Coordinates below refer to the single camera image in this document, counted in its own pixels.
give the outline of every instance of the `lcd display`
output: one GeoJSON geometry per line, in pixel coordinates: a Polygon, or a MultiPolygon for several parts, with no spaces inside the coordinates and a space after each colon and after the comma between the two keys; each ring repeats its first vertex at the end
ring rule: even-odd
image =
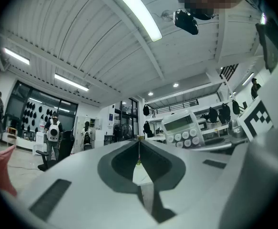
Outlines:
{"type": "Polygon", "coordinates": [[[173,122],[165,124],[165,128],[167,131],[175,130],[180,127],[185,127],[187,128],[189,124],[193,123],[192,118],[190,116],[183,117],[179,120],[175,120],[173,122]]]}

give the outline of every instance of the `floor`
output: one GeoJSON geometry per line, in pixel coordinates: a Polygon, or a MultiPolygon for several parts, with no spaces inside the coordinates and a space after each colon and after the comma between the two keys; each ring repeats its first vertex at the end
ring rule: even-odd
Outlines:
{"type": "MultiPolygon", "coordinates": [[[[0,143],[0,151],[7,148],[6,144],[0,143]]],[[[33,156],[31,151],[16,148],[8,162],[10,181],[17,190],[21,192],[37,176],[42,174],[37,166],[42,164],[41,156],[33,156]]]]}

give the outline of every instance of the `cap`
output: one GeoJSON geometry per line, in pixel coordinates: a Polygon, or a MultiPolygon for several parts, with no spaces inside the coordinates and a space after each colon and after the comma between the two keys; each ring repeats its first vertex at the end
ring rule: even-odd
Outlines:
{"type": "Polygon", "coordinates": [[[52,118],[56,118],[57,119],[58,118],[58,114],[56,112],[54,112],[52,118]]]}

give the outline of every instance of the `chair backrest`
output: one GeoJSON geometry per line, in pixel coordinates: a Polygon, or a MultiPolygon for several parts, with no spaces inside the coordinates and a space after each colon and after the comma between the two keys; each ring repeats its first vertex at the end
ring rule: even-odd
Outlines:
{"type": "Polygon", "coordinates": [[[36,133],[36,144],[43,145],[43,139],[44,139],[43,136],[44,136],[43,132],[36,133]]]}
{"type": "Polygon", "coordinates": [[[62,141],[61,141],[60,149],[59,149],[58,162],[62,161],[66,157],[70,156],[74,141],[75,141],[75,139],[74,139],[72,131],[64,131],[63,132],[62,141]]]}

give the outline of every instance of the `white backpack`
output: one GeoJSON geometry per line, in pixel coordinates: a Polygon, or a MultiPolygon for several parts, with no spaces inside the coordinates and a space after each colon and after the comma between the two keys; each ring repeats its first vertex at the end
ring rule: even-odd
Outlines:
{"type": "Polygon", "coordinates": [[[50,120],[50,127],[48,130],[47,138],[49,141],[52,142],[58,142],[59,139],[59,128],[58,125],[60,124],[60,121],[57,121],[57,124],[53,124],[53,120],[50,120]]]}

